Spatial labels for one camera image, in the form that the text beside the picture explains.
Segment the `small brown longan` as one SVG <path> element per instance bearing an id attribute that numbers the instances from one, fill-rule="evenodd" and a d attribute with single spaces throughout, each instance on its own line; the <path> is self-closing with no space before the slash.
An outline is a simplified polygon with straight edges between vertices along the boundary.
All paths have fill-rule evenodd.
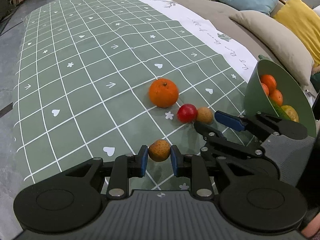
<path id="1" fill-rule="evenodd" d="M 170 155 L 170 144 L 166 140 L 157 140 L 148 148 L 149 157 L 155 162 L 162 162 Z"/>
<path id="2" fill-rule="evenodd" d="M 211 124 L 213 121 L 213 113 L 207 107 L 200 107 L 197 109 L 196 120 L 205 124 Z"/>

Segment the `green plastic colander bowl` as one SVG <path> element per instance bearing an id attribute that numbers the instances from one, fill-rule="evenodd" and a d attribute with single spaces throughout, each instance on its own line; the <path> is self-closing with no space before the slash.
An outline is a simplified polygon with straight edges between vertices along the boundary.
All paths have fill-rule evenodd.
<path id="1" fill-rule="evenodd" d="M 312 137 L 317 134 L 313 111 L 299 84 L 283 67 L 263 55 L 259 55 L 247 84 L 244 108 L 247 115 L 274 115 L 304 125 Z"/>

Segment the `small red fruit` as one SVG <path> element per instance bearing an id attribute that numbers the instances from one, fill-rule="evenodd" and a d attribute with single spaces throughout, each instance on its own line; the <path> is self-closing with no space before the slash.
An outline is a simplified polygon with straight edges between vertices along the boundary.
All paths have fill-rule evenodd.
<path id="1" fill-rule="evenodd" d="M 184 104 L 179 108 L 177 118 L 182 123 L 193 122 L 197 118 L 197 108 L 189 103 Z"/>

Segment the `yellow green pear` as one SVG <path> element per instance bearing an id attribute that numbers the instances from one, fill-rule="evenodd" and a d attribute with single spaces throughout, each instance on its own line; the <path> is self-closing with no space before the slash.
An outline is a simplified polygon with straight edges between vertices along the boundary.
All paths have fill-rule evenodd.
<path id="1" fill-rule="evenodd" d="M 287 116 L 294 122 L 299 122 L 299 116 L 297 111 L 290 105 L 282 105 L 281 109 L 287 114 Z"/>

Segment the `large orange tangerine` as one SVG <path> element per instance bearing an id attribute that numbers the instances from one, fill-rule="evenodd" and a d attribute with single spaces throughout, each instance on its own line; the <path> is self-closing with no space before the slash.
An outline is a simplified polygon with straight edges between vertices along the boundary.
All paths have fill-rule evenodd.
<path id="1" fill-rule="evenodd" d="M 178 87 L 168 79 L 160 78 L 150 85 L 148 96 L 150 101 L 161 108 L 168 108 L 178 100 Z"/>

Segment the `green cucumber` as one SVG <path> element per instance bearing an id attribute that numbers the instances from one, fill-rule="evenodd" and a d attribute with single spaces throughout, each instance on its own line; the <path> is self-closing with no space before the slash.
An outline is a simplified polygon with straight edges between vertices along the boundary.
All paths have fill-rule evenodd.
<path id="1" fill-rule="evenodd" d="M 271 100 L 271 104 L 276 111 L 277 115 L 283 120 L 291 120 L 291 118 L 285 113 L 285 111 L 278 106 L 273 100 Z"/>

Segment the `beige sofa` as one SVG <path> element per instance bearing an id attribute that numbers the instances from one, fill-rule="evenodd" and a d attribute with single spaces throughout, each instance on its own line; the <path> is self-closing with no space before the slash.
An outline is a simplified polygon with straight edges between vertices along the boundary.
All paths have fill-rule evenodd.
<path id="1" fill-rule="evenodd" d="M 203 18 L 209 20 L 219 31 L 236 39 L 238 42 L 246 46 L 254 57 L 264 55 L 270 57 L 276 63 L 282 63 L 277 59 L 274 53 L 242 25 L 236 23 L 230 17 L 238 10 L 223 4 L 217 0 L 173 0 L 187 7 L 191 11 L 197 13 Z M 303 89 L 319 90 L 319 66 L 311 70 L 310 84 L 303 86 Z"/>

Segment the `beige cushion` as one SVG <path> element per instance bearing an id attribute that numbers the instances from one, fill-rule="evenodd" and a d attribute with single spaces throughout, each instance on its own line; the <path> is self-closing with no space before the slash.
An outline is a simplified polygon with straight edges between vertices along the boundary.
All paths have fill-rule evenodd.
<path id="1" fill-rule="evenodd" d="M 301 85 L 310 84 L 314 60 L 290 29 L 253 10 L 239 11 L 230 18 L 259 38 Z"/>

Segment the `green checked tablecloth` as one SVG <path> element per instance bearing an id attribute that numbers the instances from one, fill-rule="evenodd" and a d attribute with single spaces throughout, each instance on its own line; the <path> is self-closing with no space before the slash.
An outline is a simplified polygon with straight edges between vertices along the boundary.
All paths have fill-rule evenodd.
<path id="1" fill-rule="evenodd" d="M 257 64 L 234 38 L 172 0 L 55 0 L 25 20 L 13 94 L 23 187 L 93 157 L 112 161 L 164 139 L 182 153 L 204 145 L 176 114 L 186 103 L 244 112 Z M 153 81 L 178 87 L 168 108 Z"/>

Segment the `yellow cushion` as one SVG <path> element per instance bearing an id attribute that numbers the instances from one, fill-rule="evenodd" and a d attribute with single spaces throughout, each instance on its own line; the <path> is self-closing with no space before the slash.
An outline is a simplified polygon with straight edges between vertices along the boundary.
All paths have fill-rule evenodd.
<path id="1" fill-rule="evenodd" d="M 273 18 L 300 39 L 312 56 L 314 67 L 319 66 L 319 16 L 302 0 L 287 0 Z"/>

